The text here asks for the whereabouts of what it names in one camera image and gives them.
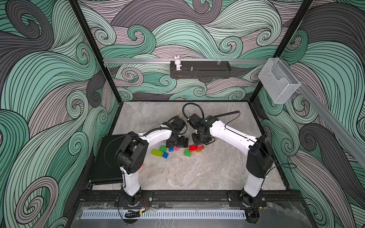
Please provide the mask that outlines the long red lego brick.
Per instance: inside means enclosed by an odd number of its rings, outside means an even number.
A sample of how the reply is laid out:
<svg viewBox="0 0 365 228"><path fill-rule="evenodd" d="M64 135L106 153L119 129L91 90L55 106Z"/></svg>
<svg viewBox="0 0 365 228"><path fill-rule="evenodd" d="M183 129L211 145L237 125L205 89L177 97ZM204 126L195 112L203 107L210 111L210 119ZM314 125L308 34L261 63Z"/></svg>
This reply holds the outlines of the long red lego brick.
<svg viewBox="0 0 365 228"><path fill-rule="evenodd" d="M204 149L204 145L192 145L189 146L189 151L190 152L198 152L198 151L202 151Z"/></svg>

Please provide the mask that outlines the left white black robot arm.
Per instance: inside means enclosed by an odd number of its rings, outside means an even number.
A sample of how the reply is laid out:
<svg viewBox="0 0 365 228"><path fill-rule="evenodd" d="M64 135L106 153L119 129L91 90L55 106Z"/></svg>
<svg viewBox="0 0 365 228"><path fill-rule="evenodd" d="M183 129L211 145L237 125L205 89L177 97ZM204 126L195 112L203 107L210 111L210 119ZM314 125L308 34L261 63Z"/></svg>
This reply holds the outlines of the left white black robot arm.
<svg viewBox="0 0 365 228"><path fill-rule="evenodd" d="M135 206L140 201L139 170L144 163L148 148L162 141L168 141L169 147L184 144L183 135L186 131L185 121L175 116L145 133L130 132L120 137L122 142L116 151L115 159L122 173L121 189L127 204Z"/></svg>

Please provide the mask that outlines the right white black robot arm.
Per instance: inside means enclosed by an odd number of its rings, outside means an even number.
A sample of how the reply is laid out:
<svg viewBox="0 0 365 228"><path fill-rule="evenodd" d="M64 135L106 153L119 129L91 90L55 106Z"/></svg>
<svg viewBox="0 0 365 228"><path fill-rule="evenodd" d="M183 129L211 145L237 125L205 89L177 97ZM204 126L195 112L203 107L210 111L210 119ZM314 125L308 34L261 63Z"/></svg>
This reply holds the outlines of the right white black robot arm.
<svg viewBox="0 0 365 228"><path fill-rule="evenodd" d="M267 137L244 134L215 116L202 118L193 114L187 118L187 122L195 130L192 134L195 145L208 145L219 138L247 156L248 177L241 191L242 202L251 207L266 206L262 186L274 164L273 149Z"/></svg>

